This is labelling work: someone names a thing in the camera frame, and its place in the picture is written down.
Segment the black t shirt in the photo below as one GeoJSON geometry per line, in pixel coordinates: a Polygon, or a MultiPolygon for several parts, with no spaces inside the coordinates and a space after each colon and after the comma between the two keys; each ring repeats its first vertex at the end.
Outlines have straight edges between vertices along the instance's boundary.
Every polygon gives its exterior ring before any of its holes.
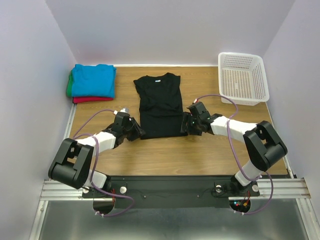
{"type": "Polygon", "coordinates": [[[179,75],[146,75],[133,83],[140,97],[140,126],[145,131],[142,140],[188,135],[181,132],[184,112],[179,75]]]}

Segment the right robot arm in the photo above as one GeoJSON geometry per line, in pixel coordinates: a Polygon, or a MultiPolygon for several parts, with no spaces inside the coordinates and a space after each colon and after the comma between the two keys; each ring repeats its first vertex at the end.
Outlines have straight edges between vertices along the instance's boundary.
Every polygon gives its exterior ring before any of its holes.
{"type": "Polygon", "coordinates": [[[211,115],[205,105],[198,101],[183,113],[181,133],[201,136],[202,133],[228,137],[229,144],[237,140],[245,144],[249,160],[238,164],[239,171],[231,178],[230,189],[235,195],[242,195],[248,186],[258,180],[282,159],[288,149],[273,125],[268,121],[247,123],[227,118],[221,114],[211,115]]]}

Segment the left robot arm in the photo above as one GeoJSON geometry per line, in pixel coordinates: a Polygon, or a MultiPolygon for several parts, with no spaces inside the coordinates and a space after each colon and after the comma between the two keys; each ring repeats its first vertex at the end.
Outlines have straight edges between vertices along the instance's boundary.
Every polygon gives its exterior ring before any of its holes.
{"type": "Polygon", "coordinates": [[[96,134],[85,138],[66,138],[62,141],[50,167],[48,177],[74,189],[93,190],[100,197],[111,196],[131,200],[111,190],[108,177],[90,169],[92,158],[99,153],[117,148],[125,139],[132,142],[145,134],[140,125],[126,112],[115,112],[114,122],[96,134]]]}

